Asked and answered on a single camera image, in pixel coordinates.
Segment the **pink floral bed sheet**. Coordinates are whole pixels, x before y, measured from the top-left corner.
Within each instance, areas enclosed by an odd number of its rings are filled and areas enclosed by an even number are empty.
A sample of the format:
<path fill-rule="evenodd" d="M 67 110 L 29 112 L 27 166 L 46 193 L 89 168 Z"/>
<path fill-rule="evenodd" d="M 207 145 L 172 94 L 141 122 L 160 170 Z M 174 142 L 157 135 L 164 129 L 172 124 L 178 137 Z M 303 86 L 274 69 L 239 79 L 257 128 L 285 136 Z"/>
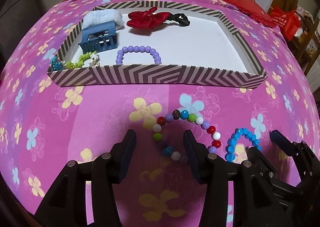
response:
<path fill-rule="evenodd" d="M 114 188 L 124 226 L 197 226 L 206 188 L 190 167 L 152 139 L 152 124 L 175 109 L 203 116 L 226 144 L 246 127 L 281 180 L 300 181 L 294 162 L 268 136 L 276 129 L 319 154 L 319 116 L 307 79 L 279 29 L 265 27 L 222 0 L 172 1 L 223 12 L 248 41 L 267 79 L 256 89 L 201 85 L 58 87 L 50 60 L 82 17 L 97 6 L 143 0 L 70 0 L 53 6 L 22 38 L 1 74 L 1 174 L 31 213 L 69 160 L 92 161 L 128 129 L 137 146 Z"/>

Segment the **red satin bow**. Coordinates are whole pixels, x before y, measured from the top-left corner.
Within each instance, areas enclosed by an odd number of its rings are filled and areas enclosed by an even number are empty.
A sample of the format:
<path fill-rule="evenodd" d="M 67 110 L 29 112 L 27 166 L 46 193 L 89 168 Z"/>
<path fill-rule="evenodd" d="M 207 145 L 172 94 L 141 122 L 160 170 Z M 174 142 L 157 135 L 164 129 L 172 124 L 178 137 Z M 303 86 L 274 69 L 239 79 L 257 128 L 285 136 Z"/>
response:
<path fill-rule="evenodd" d="M 155 13 L 157 10 L 158 7 L 152 7 L 146 11 L 131 12 L 128 14 L 129 20 L 126 24 L 134 29 L 152 30 L 163 24 L 170 16 L 170 12 Z"/>

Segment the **striped zigzag tray box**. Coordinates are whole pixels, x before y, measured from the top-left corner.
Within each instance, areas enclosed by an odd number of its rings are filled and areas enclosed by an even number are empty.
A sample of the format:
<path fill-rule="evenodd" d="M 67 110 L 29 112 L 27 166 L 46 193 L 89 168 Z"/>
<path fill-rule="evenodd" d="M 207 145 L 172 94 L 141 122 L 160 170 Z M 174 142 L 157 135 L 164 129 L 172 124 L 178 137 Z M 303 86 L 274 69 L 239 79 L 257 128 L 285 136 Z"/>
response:
<path fill-rule="evenodd" d="M 124 17 L 157 6 L 183 13 L 188 27 L 174 23 L 155 31 L 124 27 L 118 47 L 100 53 L 100 65 L 55 71 L 48 76 L 60 87 L 103 84 L 189 84 L 254 89 L 267 74 L 240 31 L 218 10 L 167 1 L 114 3 Z"/>

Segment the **blue hair claw clip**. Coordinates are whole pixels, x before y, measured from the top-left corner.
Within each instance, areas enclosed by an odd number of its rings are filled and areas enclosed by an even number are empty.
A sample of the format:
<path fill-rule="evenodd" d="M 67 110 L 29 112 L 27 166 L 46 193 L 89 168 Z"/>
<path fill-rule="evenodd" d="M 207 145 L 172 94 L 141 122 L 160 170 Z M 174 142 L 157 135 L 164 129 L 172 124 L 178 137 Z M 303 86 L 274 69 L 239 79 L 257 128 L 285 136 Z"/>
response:
<path fill-rule="evenodd" d="M 82 29 L 82 39 L 78 43 L 83 53 L 97 53 L 116 49 L 117 35 L 115 21 L 109 21 Z"/>

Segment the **red cushion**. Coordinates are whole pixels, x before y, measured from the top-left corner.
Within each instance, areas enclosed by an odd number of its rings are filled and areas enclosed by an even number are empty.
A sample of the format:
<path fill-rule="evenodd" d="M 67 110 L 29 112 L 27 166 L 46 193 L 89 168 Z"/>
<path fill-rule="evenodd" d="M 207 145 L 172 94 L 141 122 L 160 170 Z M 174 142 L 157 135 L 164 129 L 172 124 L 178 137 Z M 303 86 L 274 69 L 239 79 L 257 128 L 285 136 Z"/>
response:
<path fill-rule="evenodd" d="M 267 12 L 253 0 L 223 0 L 234 5 L 240 12 L 266 27 L 274 28 L 276 24 Z"/>

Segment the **black hair scrunchie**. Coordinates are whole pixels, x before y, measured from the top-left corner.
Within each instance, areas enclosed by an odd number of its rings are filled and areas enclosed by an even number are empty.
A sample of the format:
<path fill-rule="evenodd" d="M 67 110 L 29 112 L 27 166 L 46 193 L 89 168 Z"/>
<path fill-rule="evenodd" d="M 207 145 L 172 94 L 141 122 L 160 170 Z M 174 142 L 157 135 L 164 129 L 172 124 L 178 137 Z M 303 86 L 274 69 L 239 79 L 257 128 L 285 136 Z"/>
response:
<path fill-rule="evenodd" d="M 167 21 L 172 21 L 178 23 L 182 27 L 186 27 L 190 25 L 190 21 L 188 17 L 183 13 L 170 13 L 167 17 Z"/>

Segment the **light blue fluffy scrunchie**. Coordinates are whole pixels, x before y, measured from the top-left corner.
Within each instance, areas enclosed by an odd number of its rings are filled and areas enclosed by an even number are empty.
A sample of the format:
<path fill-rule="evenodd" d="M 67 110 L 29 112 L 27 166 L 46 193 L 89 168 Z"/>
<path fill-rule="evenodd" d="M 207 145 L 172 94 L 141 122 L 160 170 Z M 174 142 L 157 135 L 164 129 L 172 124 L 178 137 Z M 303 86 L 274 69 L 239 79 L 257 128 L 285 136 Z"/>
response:
<path fill-rule="evenodd" d="M 88 28 L 90 26 L 99 25 L 106 22 L 114 21 L 116 29 L 120 29 L 124 26 L 122 14 L 115 9 L 95 10 L 88 12 L 82 22 L 82 28 Z"/>

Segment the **red shopping bag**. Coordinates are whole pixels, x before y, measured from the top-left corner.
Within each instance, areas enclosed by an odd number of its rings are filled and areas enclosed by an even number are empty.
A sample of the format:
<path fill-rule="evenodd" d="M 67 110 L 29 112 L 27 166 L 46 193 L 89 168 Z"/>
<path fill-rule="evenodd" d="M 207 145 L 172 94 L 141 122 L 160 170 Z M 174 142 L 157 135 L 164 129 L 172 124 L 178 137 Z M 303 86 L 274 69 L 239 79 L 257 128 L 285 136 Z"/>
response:
<path fill-rule="evenodd" d="M 295 10 L 285 12 L 275 6 L 270 14 L 273 22 L 280 28 L 281 34 L 287 41 L 291 41 L 300 28 L 300 20 Z"/>

